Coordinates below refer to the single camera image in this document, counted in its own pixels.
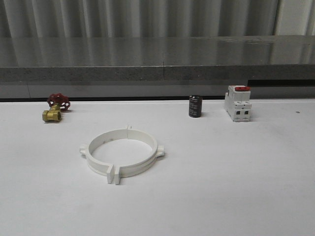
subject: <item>corrugated metal wall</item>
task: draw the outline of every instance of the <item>corrugated metal wall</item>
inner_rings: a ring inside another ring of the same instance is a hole
[[[315,0],[0,0],[4,37],[314,35]]]

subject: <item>gate valve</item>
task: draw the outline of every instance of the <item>gate valve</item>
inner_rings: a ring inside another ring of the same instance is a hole
[[[69,98],[61,93],[51,94],[47,102],[50,110],[43,112],[43,121],[61,121],[61,111],[66,111],[70,107]]]

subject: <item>white pipe clamp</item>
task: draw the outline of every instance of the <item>white pipe clamp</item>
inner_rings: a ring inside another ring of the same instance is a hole
[[[114,164],[96,160],[91,155],[91,153],[93,153],[93,151],[102,144],[118,139],[133,139],[142,141],[148,144],[152,148],[152,151],[150,152],[149,157],[141,162],[116,167]],[[158,146],[156,139],[150,134],[141,130],[132,129],[131,126],[128,126],[126,129],[112,130],[99,135],[93,139],[90,144],[82,145],[80,147],[80,152],[86,156],[88,166],[94,172],[107,176],[108,183],[111,183],[113,179],[115,179],[115,184],[119,184],[120,178],[137,175],[153,166],[157,157],[164,156],[164,146]]]

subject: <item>electrolytic capacitor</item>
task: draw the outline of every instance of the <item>electrolytic capacitor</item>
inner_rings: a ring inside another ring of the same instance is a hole
[[[189,116],[201,117],[202,96],[192,95],[189,96]]]

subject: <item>brass valve body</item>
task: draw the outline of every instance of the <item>brass valve body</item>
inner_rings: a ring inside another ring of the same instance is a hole
[[[49,111],[43,111],[43,121],[61,121],[60,105],[56,103]]]

